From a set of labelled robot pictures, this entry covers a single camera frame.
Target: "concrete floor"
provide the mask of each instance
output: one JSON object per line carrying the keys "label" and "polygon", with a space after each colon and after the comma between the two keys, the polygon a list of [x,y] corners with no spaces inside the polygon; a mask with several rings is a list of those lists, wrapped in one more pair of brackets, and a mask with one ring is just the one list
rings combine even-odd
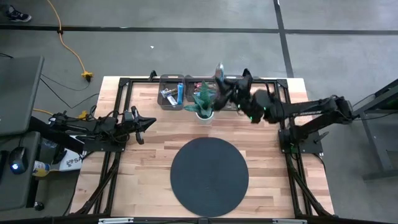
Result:
{"label": "concrete floor", "polygon": [[[57,25],[45,0],[11,1],[33,16],[31,25]],[[277,28],[272,0],[53,0],[63,24],[121,27]],[[398,2],[393,0],[280,0],[286,29],[398,29]],[[74,105],[99,92],[105,75],[181,73],[211,75],[218,62],[226,73],[249,68],[261,77],[286,77],[279,34],[159,32],[66,32],[95,77],[81,92],[49,82]],[[352,103],[397,78],[398,36],[287,35],[295,77],[305,79],[311,100],[343,95]],[[83,88],[80,65],[52,31],[0,30],[0,52],[15,57],[43,55],[43,73],[74,88]],[[40,84],[35,107],[76,116],[96,98],[69,110]],[[35,113],[47,120],[46,114]],[[397,222],[398,178],[364,183],[362,175],[377,170],[361,122],[322,130],[326,174],[335,213],[345,218]],[[47,207],[0,213],[0,219],[61,215],[73,193],[77,173],[51,176],[40,184]]]}

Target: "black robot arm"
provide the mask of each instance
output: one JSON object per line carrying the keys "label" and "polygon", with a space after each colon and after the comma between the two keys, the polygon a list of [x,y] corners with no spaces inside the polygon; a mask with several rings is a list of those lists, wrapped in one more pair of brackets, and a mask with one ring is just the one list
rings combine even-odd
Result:
{"label": "black robot arm", "polygon": [[[117,116],[110,116],[115,112],[122,115],[120,123]],[[137,142],[143,144],[142,133],[156,118],[142,117],[133,106],[131,112],[119,114],[111,111],[107,116],[98,119],[90,116],[84,119],[71,118],[64,111],[54,114],[49,121],[51,130],[77,135],[76,138],[85,143],[84,151],[123,151],[131,133],[135,133]]]}
{"label": "black robot arm", "polygon": [[215,99],[215,111],[221,110],[230,101],[237,109],[246,114],[252,123],[259,123],[264,119],[268,123],[278,123],[286,118],[297,116],[320,115],[302,126],[291,127],[294,141],[306,139],[309,134],[334,123],[348,124],[352,121],[352,109],[349,101],[343,96],[331,96],[322,100],[302,103],[281,102],[274,93],[267,90],[257,90],[250,93],[252,76],[248,69],[243,71],[243,78],[223,82],[215,77],[219,88],[219,95]]}

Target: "desk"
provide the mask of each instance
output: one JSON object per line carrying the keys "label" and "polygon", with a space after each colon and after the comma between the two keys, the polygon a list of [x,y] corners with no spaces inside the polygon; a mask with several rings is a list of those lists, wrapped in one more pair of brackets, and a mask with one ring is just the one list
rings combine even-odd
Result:
{"label": "desk", "polygon": [[[119,78],[104,77],[96,117],[113,110]],[[287,81],[292,103],[308,100],[303,79],[288,78]],[[252,85],[253,92],[258,88],[264,88],[264,85]],[[223,217],[294,216],[285,157],[277,140],[278,124],[265,121],[251,124],[246,116],[239,116],[234,111],[221,111],[215,114],[211,124],[200,125],[192,112],[162,110],[157,104],[159,84],[136,83],[132,89],[130,105],[137,106],[142,116],[156,117],[157,121],[144,134],[145,144],[139,145],[133,137],[122,153],[111,212],[113,217],[196,217],[175,198],[170,184],[170,166],[178,150],[199,137],[216,137],[230,142],[241,152],[249,168],[249,188],[245,198],[235,210]],[[296,123],[303,124],[309,119],[311,117],[296,118]],[[103,157],[103,152],[95,152],[84,160],[71,212],[81,208],[97,187]],[[303,163],[309,189],[324,208],[333,213],[321,162],[313,155],[304,154]],[[299,188],[298,197],[304,211]]]}
{"label": "desk", "polygon": [[28,130],[43,57],[0,58],[0,136]]}

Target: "white pot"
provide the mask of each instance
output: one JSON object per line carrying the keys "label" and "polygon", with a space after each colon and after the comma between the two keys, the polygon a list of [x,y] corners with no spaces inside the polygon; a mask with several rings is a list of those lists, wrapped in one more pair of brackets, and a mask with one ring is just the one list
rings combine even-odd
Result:
{"label": "white pot", "polygon": [[211,123],[211,121],[213,120],[213,118],[214,118],[214,111],[213,112],[211,112],[211,116],[209,117],[209,118],[201,118],[201,117],[199,117],[199,115],[198,115],[198,113],[195,113],[196,115],[197,115],[197,117],[199,118],[199,120],[200,120],[200,124],[210,124]]}

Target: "yellow extension cord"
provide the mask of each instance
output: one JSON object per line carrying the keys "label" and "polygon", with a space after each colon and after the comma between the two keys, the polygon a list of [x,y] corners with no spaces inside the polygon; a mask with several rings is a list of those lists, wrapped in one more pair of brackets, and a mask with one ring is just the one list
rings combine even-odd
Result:
{"label": "yellow extension cord", "polygon": [[[50,2],[50,0],[47,0],[47,2],[50,4],[52,10],[54,11],[55,15],[57,16],[58,23],[59,23],[59,26],[60,26],[60,30],[62,30],[61,19],[60,19],[60,16],[58,15],[57,10],[55,9],[54,5]],[[68,47],[68,46],[63,42],[62,34],[61,34],[61,33],[59,33],[59,36],[60,36],[60,40],[61,40],[62,45],[63,45],[66,49],[68,49],[70,52],[72,52],[72,53],[77,57],[77,59],[79,59],[81,68],[83,69],[83,73],[81,74],[82,77],[85,78],[85,79],[87,79],[87,77],[90,77],[90,78],[91,78],[91,77],[93,76],[93,73],[92,73],[92,72],[87,72],[87,71],[86,71],[85,66],[83,65],[83,62],[81,61],[79,55],[78,55],[76,52],[74,52],[70,47]]]}
{"label": "yellow extension cord", "polygon": [[[50,4],[52,10],[54,11],[55,15],[57,16],[58,24],[59,24],[59,26],[60,26],[60,30],[62,30],[61,19],[60,19],[60,16],[58,15],[57,10],[55,9],[54,5],[50,2],[50,0],[47,0],[47,2]],[[70,52],[72,52],[72,54],[74,54],[74,55],[76,56],[76,58],[79,60],[80,65],[81,65],[81,68],[83,69],[83,73],[81,74],[82,77],[85,78],[85,79],[87,79],[87,77],[92,77],[92,76],[93,76],[93,73],[92,73],[92,72],[87,72],[87,71],[86,71],[85,66],[83,65],[83,62],[81,61],[79,55],[78,55],[76,52],[74,52],[70,47],[68,47],[68,46],[63,42],[62,34],[59,34],[59,36],[60,36],[60,40],[61,40],[62,45],[63,45],[66,49],[68,49]],[[50,116],[53,116],[53,113],[51,113],[51,112],[49,112],[49,111],[46,111],[46,110],[34,108],[33,111],[41,112],[41,113],[46,113],[46,114],[48,114],[48,115],[50,115]]]}
{"label": "yellow extension cord", "polygon": [[51,113],[51,112],[49,112],[49,111],[46,111],[46,110],[42,110],[42,109],[33,108],[33,111],[46,113],[46,114],[51,115],[51,116],[54,115],[53,113]]}

